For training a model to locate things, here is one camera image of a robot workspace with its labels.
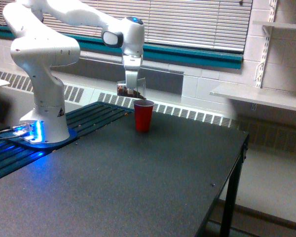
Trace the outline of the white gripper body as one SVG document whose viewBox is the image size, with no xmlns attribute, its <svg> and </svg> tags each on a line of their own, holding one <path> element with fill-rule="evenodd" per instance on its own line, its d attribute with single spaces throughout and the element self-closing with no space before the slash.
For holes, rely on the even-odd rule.
<svg viewBox="0 0 296 237">
<path fill-rule="evenodd" d="M 129 89 L 135 89 L 137 87 L 137 79 L 143 62 L 143 56 L 124 54 L 122 56 L 122 62 L 125 69 L 126 86 Z"/>
</svg>

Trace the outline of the gripper finger behind cup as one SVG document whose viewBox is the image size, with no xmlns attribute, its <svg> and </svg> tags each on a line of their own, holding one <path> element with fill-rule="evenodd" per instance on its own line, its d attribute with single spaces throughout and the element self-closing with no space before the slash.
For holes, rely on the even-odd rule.
<svg viewBox="0 0 296 237">
<path fill-rule="evenodd" d="M 134 95 L 135 94 L 135 90 L 134 89 L 131 89 L 131 88 L 128 88 L 127 89 L 127 93 L 128 93 L 128 95 Z"/>
</svg>

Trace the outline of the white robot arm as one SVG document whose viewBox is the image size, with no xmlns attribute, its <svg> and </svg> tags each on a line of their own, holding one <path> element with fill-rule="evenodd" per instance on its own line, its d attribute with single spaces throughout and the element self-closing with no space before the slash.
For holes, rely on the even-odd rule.
<svg viewBox="0 0 296 237">
<path fill-rule="evenodd" d="M 53 76 L 51 68 L 74 64 L 80 58 L 77 40 L 46 26 L 46 13 L 68 25 L 100 27 L 104 44 L 122 50 L 129 89 L 137 86 L 144 53 L 145 27 L 137 17 L 116 19 L 78 0 L 17 0 L 7 4 L 2 14 L 15 36 L 11 58 L 27 73 L 34 91 L 34 107 L 20 119 L 32 130 L 16 135 L 31 144 L 59 143 L 69 138 L 64 84 Z"/>
</svg>

